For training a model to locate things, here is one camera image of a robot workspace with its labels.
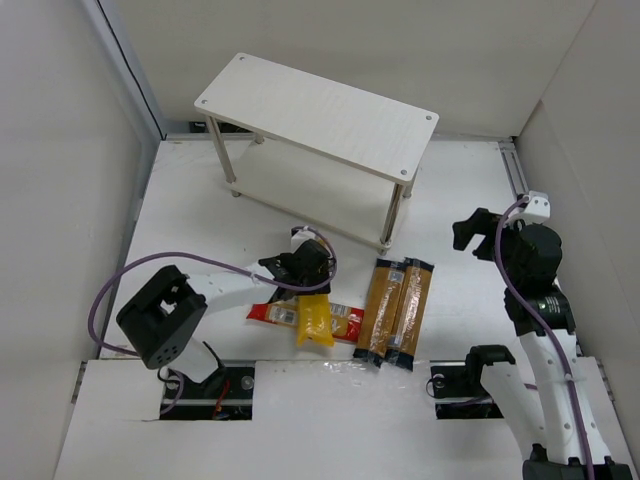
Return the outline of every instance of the yellow bag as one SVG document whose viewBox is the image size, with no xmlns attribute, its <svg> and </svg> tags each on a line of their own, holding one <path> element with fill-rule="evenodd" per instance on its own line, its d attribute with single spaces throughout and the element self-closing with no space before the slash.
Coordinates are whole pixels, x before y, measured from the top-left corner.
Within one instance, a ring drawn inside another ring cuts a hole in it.
<svg viewBox="0 0 640 480">
<path fill-rule="evenodd" d="M 310 339 L 320 345 L 333 347 L 331 307 L 329 295 L 298 295 L 298 340 L 302 345 Z"/>
</svg>

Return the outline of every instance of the shelf top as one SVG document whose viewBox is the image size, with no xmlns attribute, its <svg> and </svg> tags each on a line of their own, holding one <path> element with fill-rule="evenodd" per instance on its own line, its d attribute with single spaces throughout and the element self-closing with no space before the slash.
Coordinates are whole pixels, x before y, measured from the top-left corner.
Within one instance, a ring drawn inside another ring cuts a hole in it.
<svg viewBox="0 0 640 480">
<path fill-rule="evenodd" d="M 393 182 L 411 182 L 438 115 L 244 53 L 196 110 Z"/>
</svg>

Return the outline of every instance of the white wall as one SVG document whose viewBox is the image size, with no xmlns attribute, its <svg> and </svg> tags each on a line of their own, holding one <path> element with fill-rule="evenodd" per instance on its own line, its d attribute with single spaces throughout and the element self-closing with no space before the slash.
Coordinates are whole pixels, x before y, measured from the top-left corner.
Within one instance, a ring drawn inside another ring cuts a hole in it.
<svg viewBox="0 0 640 480">
<path fill-rule="evenodd" d="M 640 3 L 599 0 L 517 147 L 550 193 L 560 278 L 640 461 Z"/>
<path fill-rule="evenodd" d="M 80 1 L 0 2 L 0 478 L 49 479 L 140 142 Z"/>
<path fill-rule="evenodd" d="M 160 105 L 239 51 L 427 108 L 451 133 L 520 133 L 593 0 L 114 0 Z"/>
</svg>

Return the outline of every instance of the brown package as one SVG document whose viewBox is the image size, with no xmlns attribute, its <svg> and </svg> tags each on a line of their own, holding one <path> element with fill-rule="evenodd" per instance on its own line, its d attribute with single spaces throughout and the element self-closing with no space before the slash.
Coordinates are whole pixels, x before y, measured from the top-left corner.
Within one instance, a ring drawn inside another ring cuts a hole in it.
<svg viewBox="0 0 640 480">
<path fill-rule="evenodd" d="M 416 258 L 406 258 L 407 271 L 402 284 L 400 305 L 396 312 L 385 360 L 413 371 L 413 357 L 418 346 L 420 326 L 427 305 L 433 265 Z"/>
<path fill-rule="evenodd" d="M 405 270 L 403 262 L 377 260 L 353 358 L 378 368 L 382 364 L 400 303 Z"/>
</svg>

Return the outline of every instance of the robotic arm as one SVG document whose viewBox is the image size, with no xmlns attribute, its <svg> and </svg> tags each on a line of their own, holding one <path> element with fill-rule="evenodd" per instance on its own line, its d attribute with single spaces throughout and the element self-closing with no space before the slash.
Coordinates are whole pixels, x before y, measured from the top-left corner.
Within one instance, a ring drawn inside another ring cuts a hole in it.
<svg viewBox="0 0 640 480">
<path fill-rule="evenodd" d="M 205 394 L 213 392 L 222 382 L 220 361 L 207 344 L 192 338 L 205 312 L 288 300 L 295 287 L 326 283 L 318 292 L 328 293 L 334 259 L 310 232 L 294 233 L 293 253 L 258 260 L 245 269 L 251 275 L 185 275 L 175 265 L 160 269 L 116 316 L 145 366 L 167 366 L 199 384 Z"/>
<path fill-rule="evenodd" d="M 480 208 L 455 223 L 454 248 L 464 250 L 475 234 L 483 235 L 473 254 L 495 261 L 512 284 L 505 308 L 533 368 L 538 395 L 525 387 L 515 359 L 501 345 L 473 347 L 463 381 L 481 385 L 499 406 L 520 447 L 525 480 L 631 479 L 627 465 L 612 461 L 584 389 L 571 307 L 554 283 L 562 242 L 542 225 L 550 217 L 549 200 L 532 191 L 510 210 L 514 213 L 505 219 Z"/>
</svg>

